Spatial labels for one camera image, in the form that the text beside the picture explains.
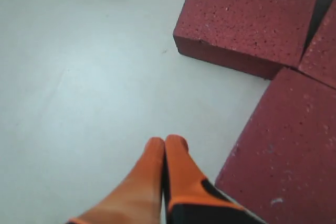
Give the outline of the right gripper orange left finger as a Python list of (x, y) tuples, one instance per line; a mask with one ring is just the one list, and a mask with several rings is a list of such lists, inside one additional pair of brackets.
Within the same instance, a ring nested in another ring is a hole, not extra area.
[(160, 223), (164, 141), (148, 140), (135, 166), (102, 201), (68, 223)]

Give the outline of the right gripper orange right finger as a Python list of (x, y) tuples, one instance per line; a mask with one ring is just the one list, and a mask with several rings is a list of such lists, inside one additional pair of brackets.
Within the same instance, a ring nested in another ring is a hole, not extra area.
[(165, 139), (164, 200), (166, 223), (261, 222), (214, 187), (179, 135)]

